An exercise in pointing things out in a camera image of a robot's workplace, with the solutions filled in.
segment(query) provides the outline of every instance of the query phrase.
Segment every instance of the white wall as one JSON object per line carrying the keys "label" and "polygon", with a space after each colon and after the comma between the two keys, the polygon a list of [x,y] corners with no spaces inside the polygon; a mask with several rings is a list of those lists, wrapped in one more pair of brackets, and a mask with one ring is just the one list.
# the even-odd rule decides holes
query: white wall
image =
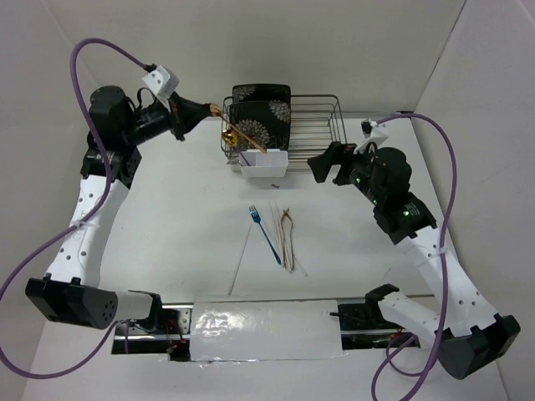
{"label": "white wall", "polygon": [[[490,301],[522,327],[499,362],[511,400],[533,398],[534,15],[533,1],[468,0],[416,108],[442,124],[456,150],[457,252]],[[432,128],[415,127],[445,205],[446,148]]]}
{"label": "white wall", "polygon": [[[84,154],[83,120],[69,77],[70,45],[39,0],[0,2],[0,280],[67,226]],[[88,75],[81,74],[89,94]],[[28,266],[0,305],[0,346],[30,369],[44,317],[24,296],[52,253]],[[26,380],[0,365],[0,398],[22,396]]]}
{"label": "white wall", "polygon": [[[181,79],[183,96],[221,103],[234,84],[334,93],[345,110],[413,109],[464,0],[45,0],[67,36],[100,36]],[[133,91],[140,71],[98,50],[99,84]]]}

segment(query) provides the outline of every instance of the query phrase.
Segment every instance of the black plate with floral pattern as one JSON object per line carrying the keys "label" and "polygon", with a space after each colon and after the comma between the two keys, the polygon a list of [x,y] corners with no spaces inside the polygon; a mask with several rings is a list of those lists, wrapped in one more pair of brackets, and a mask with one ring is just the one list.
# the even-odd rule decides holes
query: black plate with floral pattern
{"label": "black plate with floral pattern", "polygon": [[291,104],[292,91],[287,85],[281,84],[248,84],[236,85],[232,88],[232,102],[267,102],[278,100]]}
{"label": "black plate with floral pattern", "polygon": [[[290,117],[290,104],[280,100],[240,102],[230,106],[231,123],[267,149],[288,149]],[[254,149],[254,146],[238,136],[237,149]]]}

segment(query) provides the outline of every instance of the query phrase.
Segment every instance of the purple cable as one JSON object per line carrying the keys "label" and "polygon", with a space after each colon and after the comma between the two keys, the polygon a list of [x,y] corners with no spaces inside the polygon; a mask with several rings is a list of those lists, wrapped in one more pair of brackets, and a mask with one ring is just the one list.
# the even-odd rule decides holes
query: purple cable
{"label": "purple cable", "polygon": [[[444,247],[444,243],[446,241],[446,229],[448,226],[448,222],[450,221],[451,209],[453,208],[453,203],[455,202],[455,195],[457,191],[457,161],[455,157],[455,152],[453,150],[453,146],[451,145],[450,139],[446,135],[446,132],[444,132],[444,130],[433,119],[430,119],[429,117],[426,117],[423,114],[417,114],[417,113],[394,114],[389,117],[385,117],[384,119],[378,120],[377,124],[381,125],[389,121],[392,121],[393,119],[423,119],[424,121],[427,121],[429,124],[433,125],[433,127],[435,127],[435,129],[441,134],[442,139],[446,142],[446,146],[448,148],[448,151],[450,153],[450,158],[451,158],[451,192],[450,192],[450,200],[446,208],[446,213],[444,214],[444,221],[442,223],[441,233],[439,237],[439,248],[442,248]],[[418,377],[418,380],[416,381],[415,385],[410,389],[410,391],[400,401],[408,401],[412,399],[416,395],[416,393],[418,393],[418,390],[420,390],[421,386],[427,379],[427,375],[429,374],[433,366],[435,366],[435,363],[438,359],[438,352],[439,352],[439,348],[441,346],[441,341],[442,341],[442,333],[444,331],[444,325],[446,323],[446,312],[447,312],[447,303],[448,303],[448,271],[447,271],[447,265],[446,265],[446,255],[444,255],[443,253],[441,253],[441,266],[442,266],[442,305],[441,305],[441,315],[440,315],[439,322],[438,322],[438,328],[436,330],[435,342],[433,343],[429,358],[427,359],[427,362],[425,363],[425,366],[423,370],[421,371],[420,376]],[[374,401],[378,401],[377,394],[376,394],[376,387],[377,387],[377,381],[379,379],[379,375],[381,374],[385,366],[388,365],[392,361],[392,358],[395,357],[399,352],[401,352],[401,350],[403,350],[405,347],[407,347],[407,345],[409,345],[412,341],[414,341],[413,337],[405,341],[389,357],[387,357],[383,361],[383,363],[377,368],[377,372],[375,372],[374,378],[371,382],[371,396]]]}
{"label": "purple cable", "polygon": [[[410,334],[410,333],[406,333],[405,335],[402,335],[401,337],[405,337],[405,336],[410,336],[412,338],[412,341],[415,341],[416,340],[416,336]],[[390,366],[399,374],[402,374],[403,376],[408,376],[409,378],[417,378],[418,376],[421,375],[421,372],[416,372],[416,373],[410,373],[410,372],[405,372],[403,370],[401,370],[400,368],[398,368],[397,366],[394,365],[394,362],[392,361],[392,357],[390,356],[390,349],[392,348],[392,346],[394,345],[394,343],[396,341],[398,341],[399,338],[394,338],[392,339],[392,341],[390,341],[388,343],[388,345],[386,346],[386,360],[388,361],[388,363],[390,364]]]}
{"label": "purple cable", "polygon": [[[88,44],[103,44],[104,46],[108,46],[109,48],[112,48],[113,50],[121,53],[123,56],[127,57],[130,61],[133,63],[139,65],[143,69],[145,69],[147,66],[143,64],[140,60],[132,56],[131,54],[127,53],[122,48],[118,47],[117,45],[108,42],[107,40],[99,39],[99,38],[87,38],[79,42],[76,46],[74,46],[73,52],[70,55],[70,78],[73,81],[73,87],[74,87],[74,94],[76,95],[76,100],[78,100],[78,104],[82,110],[82,114],[84,115],[85,121],[87,122],[87,125],[89,126],[89,130],[91,131],[91,134],[93,135],[94,142],[96,143],[97,147],[99,148],[99,152],[102,155],[102,161],[104,162],[104,169],[106,172],[106,187],[104,188],[104,194],[101,196],[100,200],[97,202],[97,204],[94,206],[91,211],[85,215],[81,220],[82,221],[88,221],[91,217],[94,216],[94,214],[99,210],[99,208],[104,204],[106,201],[106,198],[108,197],[108,194],[110,192],[111,187],[111,167],[110,167],[110,160],[108,159],[108,155],[106,154],[106,148],[104,147],[104,144],[102,143],[102,140],[100,139],[99,133],[94,126],[93,120],[89,116],[89,111],[87,110],[87,106],[84,102],[84,97],[82,96],[82,91],[80,89],[80,84],[78,81],[78,73],[76,71],[76,59],[78,58],[78,54],[80,53],[80,50],[82,50],[83,47],[85,47]],[[52,239],[46,241],[44,244],[42,244],[39,248],[37,248],[35,251],[30,253],[26,258],[24,258],[23,261],[21,261],[17,267],[11,272],[11,274],[8,276],[6,281],[2,284],[0,287],[0,302],[2,301],[3,296],[6,293],[6,290],[8,289],[9,285],[12,283],[13,279],[17,276],[17,274],[20,273],[22,269],[37,255],[39,255],[41,252],[43,252],[45,249],[47,249],[49,246],[53,245],[55,242],[61,240],[71,232],[77,230],[77,226],[71,226],[67,228],[66,230],[60,232],[58,235],[53,237]],[[72,368],[66,369],[62,372],[57,373],[47,373],[47,374],[37,374],[37,373],[30,373],[25,370],[22,370],[21,368],[18,368],[17,366],[13,365],[11,361],[8,359],[6,354],[4,353],[2,347],[0,347],[0,361],[6,365],[8,369],[10,369],[12,372],[15,372],[16,374],[20,376],[24,376],[25,378],[36,378],[36,379],[43,379],[43,378],[59,378],[61,376],[64,376],[65,374],[71,373],[74,370],[81,368],[84,366],[104,345],[104,342],[108,338],[108,336],[111,333],[111,329],[117,324],[117,322],[113,323],[112,326],[108,329],[108,332],[104,335],[104,338],[102,338],[102,341],[97,345],[97,348],[94,349],[92,353],[90,353],[86,359],[84,359],[82,362],[78,363],[77,365],[74,365]]]}

